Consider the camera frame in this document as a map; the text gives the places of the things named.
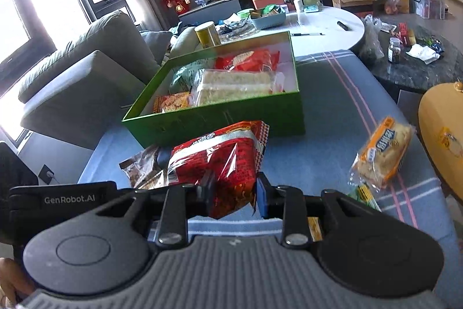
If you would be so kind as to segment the operator hand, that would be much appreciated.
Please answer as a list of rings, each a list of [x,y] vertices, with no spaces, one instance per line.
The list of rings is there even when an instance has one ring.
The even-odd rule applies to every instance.
[[[0,276],[1,308],[14,308],[35,291],[33,281],[13,259],[1,258]]]

